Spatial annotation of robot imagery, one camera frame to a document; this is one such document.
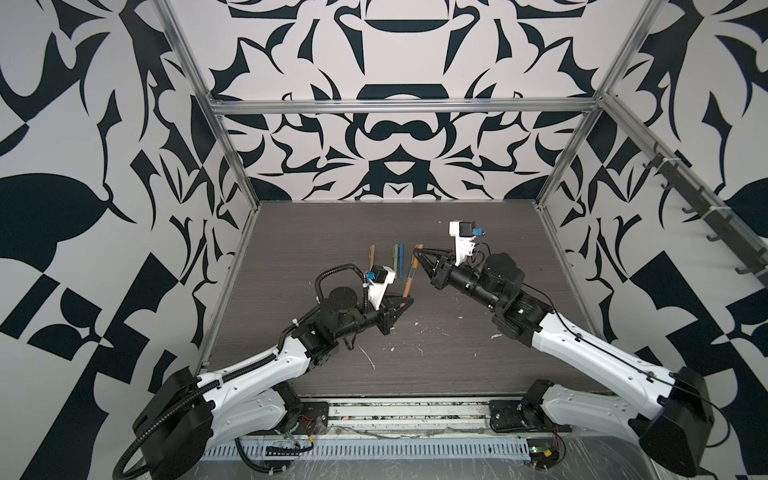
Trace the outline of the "brown pen cap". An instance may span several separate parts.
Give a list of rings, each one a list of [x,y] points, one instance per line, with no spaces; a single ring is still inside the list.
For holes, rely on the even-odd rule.
[[[423,244],[417,244],[414,247],[414,251],[413,251],[413,254],[412,254],[412,260],[411,260],[411,268],[413,270],[418,270],[418,267],[419,267],[419,259],[418,259],[418,255],[417,255],[416,251],[422,249],[423,247],[424,247]]]

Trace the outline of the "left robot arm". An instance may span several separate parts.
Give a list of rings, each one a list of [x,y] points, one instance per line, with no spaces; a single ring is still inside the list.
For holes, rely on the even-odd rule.
[[[177,479],[208,450],[239,442],[252,432],[288,433],[302,402],[292,381],[321,366],[341,345],[354,347],[369,328],[391,332],[413,304],[390,295],[395,273],[375,265],[367,272],[348,263],[319,274],[316,305],[291,321],[275,346],[228,367],[195,375],[170,375],[133,423],[135,438],[112,476]]]

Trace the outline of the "brown pen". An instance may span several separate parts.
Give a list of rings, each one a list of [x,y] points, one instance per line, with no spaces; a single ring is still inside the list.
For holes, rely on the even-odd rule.
[[[412,268],[412,267],[409,268],[408,275],[406,277],[404,293],[403,293],[404,297],[409,297],[410,290],[411,290],[412,283],[413,283],[413,278],[414,278],[414,275],[415,275],[415,271],[416,270],[414,268]]]

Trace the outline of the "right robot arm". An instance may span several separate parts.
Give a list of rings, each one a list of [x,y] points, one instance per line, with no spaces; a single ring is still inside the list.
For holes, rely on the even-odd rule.
[[[633,443],[656,464],[682,477],[701,466],[719,408],[701,374],[671,371],[627,353],[567,320],[506,253],[482,266],[459,262],[442,249],[416,249],[415,258],[438,290],[453,287],[486,307],[506,337],[551,355],[609,390],[578,393],[537,381],[521,407],[553,424],[579,426]]]

